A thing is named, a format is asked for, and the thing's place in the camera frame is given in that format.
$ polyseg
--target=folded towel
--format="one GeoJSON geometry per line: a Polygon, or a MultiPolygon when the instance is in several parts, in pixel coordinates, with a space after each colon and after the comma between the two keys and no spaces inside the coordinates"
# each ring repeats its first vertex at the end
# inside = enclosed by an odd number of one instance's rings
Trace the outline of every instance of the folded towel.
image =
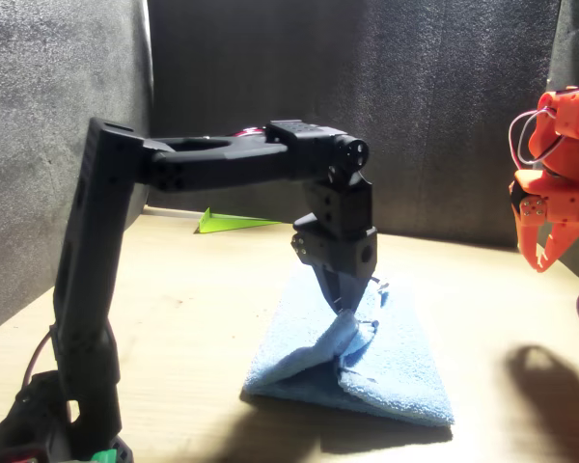
{"type": "Polygon", "coordinates": [[[411,290],[373,280],[355,315],[335,315],[307,266],[291,277],[244,391],[429,426],[454,422],[411,290]]]}

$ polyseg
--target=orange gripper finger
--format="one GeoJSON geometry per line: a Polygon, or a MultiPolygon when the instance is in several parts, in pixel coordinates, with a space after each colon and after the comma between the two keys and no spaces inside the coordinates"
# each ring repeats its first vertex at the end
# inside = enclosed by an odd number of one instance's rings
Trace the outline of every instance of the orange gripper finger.
{"type": "Polygon", "coordinates": [[[537,271],[542,273],[549,268],[578,237],[579,222],[572,224],[553,224],[553,228],[544,247],[544,253],[542,253],[542,256],[538,259],[539,268],[537,268],[537,271]]]}
{"type": "Polygon", "coordinates": [[[521,223],[519,214],[512,207],[512,213],[514,214],[514,222],[517,226],[517,240],[519,241],[519,251],[528,261],[528,263],[537,270],[541,272],[540,265],[538,264],[537,257],[537,241],[538,241],[538,229],[540,226],[527,226],[521,223]]]}

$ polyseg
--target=wooden table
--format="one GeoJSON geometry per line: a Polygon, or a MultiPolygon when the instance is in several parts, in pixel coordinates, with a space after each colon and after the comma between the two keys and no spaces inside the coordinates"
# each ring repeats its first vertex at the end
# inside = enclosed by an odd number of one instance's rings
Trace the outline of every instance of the wooden table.
{"type": "MultiPolygon", "coordinates": [[[[579,279],[561,264],[539,275],[516,252],[379,236],[376,273],[416,285],[416,311],[455,410],[451,435],[240,400],[296,265],[291,226],[196,227],[188,213],[148,209],[124,237],[110,317],[122,436],[138,462],[579,463],[579,279]]],[[[52,321],[49,290],[0,327],[0,421],[52,321]]],[[[37,371],[53,366],[46,348],[37,371]]]]}

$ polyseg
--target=green triangle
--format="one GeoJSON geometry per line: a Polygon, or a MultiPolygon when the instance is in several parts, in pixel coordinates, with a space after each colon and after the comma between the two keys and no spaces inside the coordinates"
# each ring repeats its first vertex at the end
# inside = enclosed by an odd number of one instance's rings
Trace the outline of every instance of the green triangle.
{"type": "Polygon", "coordinates": [[[280,224],[265,219],[254,219],[251,217],[240,217],[238,215],[213,214],[210,208],[206,209],[200,219],[200,233],[223,232],[225,230],[248,229],[250,227],[261,227],[264,225],[280,224]]]}

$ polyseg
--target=green object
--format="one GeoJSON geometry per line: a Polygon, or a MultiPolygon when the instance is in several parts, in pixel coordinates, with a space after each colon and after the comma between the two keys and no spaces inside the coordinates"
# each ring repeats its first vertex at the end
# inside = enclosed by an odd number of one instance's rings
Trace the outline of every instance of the green object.
{"type": "Polygon", "coordinates": [[[99,451],[93,455],[90,461],[98,463],[116,463],[116,449],[99,451]]]}
{"type": "Polygon", "coordinates": [[[265,219],[254,219],[252,217],[240,217],[238,215],[213,214],[210,212],[210,208],[208,208],[200,219],[200,233],[248,229],[249,227],[261,227],[263,225],[280,223],[281,222],[273,222],[265,219]]]}

